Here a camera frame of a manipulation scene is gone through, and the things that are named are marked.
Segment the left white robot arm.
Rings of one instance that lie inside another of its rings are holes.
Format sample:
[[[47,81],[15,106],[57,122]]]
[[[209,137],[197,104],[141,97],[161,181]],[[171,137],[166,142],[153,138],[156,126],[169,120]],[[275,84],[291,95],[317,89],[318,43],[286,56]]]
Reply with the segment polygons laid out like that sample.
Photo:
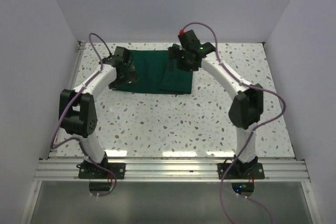
[[[103,58],[96,70],[72,90],[64,89],[59,101],[59,127],[79,142],[85,160],[92,163],[90,171],[104,178],[109,165],[106,153],[95,133],[98,124],[95,99],[104,89],[137,82],[137,73],[131,51],[117,47],[113,54]]]

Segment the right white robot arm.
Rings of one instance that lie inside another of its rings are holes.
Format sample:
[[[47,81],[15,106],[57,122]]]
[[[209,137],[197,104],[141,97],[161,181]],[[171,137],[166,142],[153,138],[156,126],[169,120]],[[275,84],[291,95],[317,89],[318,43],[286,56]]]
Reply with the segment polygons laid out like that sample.
[[[236,157],[240,162],[234,165],[234,172],[246,178],[253,171],[252,162],[256,154],[255,127],[264,110],[264,95],[259,84],[252,85],[242,78],[225,61],[209,42],[191,49],[173,46],[168,49],[169,70],[183,71],[202,69],[209,73],[229,94],[232,103],[228,117],[237,132]]]

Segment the green surgical cloth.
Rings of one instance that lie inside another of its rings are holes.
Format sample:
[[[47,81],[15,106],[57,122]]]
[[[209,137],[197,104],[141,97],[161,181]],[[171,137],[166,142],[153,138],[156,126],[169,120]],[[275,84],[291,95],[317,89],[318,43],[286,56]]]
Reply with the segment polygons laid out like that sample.
[[[131,50],[138,81],[115,87],[115,90],[149,94],[191,94],[193,73],[179,70],[169,71],[169,51]]]

